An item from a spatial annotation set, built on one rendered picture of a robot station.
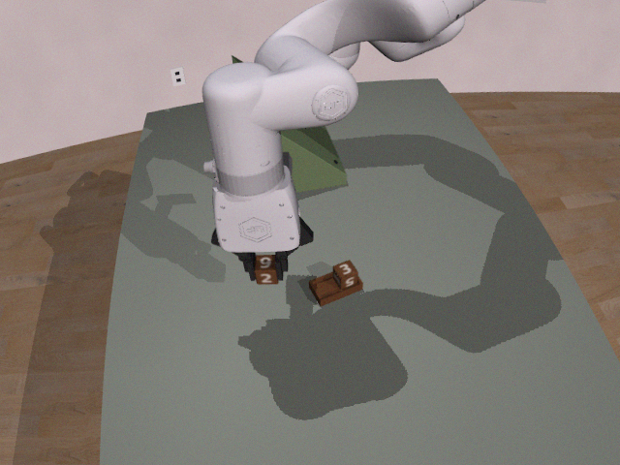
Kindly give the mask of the brown wooden number cube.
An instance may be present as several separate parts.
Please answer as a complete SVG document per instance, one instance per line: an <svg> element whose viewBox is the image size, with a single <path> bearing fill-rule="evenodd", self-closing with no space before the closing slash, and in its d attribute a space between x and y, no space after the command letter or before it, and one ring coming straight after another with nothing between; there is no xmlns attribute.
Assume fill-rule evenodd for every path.
<svg viewBox="0 0 620 465"><path fill-rule="evenodd" d="M258 285L278 284L275 255L257 255L254 272Z"/></svg>
<svg viewBox="0 0 620 465"><path fill-rule="evenodd" d="M333 266L333 279L339 289L345 289L357 283L358 272L350 260Z"/></svg>

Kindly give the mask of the brown wooden tray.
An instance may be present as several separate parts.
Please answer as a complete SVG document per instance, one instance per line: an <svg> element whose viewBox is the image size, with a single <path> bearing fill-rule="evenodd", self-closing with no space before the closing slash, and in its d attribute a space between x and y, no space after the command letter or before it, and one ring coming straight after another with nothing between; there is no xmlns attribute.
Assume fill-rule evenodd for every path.
<svg viewBox="0 0 620 465"><path fill-rule="evenodd" d="M358 277L356 284L340 290L333 279L333 271L309 281L309 289L320 306L324 306L337 299L361 291L362 287L363 283Z"/></svg>

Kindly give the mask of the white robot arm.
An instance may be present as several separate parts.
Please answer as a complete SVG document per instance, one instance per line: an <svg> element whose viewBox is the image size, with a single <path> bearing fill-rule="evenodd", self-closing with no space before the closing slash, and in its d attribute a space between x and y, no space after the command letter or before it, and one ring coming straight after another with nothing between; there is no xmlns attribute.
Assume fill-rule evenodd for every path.
<svg viewBox="0 0 620 465"><path fill-rule="evenodd" d="M281 131L330 125L356 106L357 82L348 70L360 42L403 62L455 38L465 15L484 1L326 0L305 10L266 39L254 63L226 65L204 81L214 155L204 172L235 195L270 190L284 165L293 175Z"/></svg>

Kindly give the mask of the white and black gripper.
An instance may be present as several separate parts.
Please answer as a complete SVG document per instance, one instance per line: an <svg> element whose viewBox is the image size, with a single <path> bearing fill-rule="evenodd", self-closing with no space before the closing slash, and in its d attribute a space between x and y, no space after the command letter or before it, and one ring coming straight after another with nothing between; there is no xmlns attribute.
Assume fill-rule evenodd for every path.
<svg viewBox="0 0 620 465"><path fill-rule="evenodd" d="M276 186L253 196L229 193L214 179L212 202L216 229L211 243L229 252L249 252L234 254L251 281L256 280L255 252L275 252L277 279L281 281L288 271L288 256L314 239L300 217L295 184L285 165Z"/></svg>

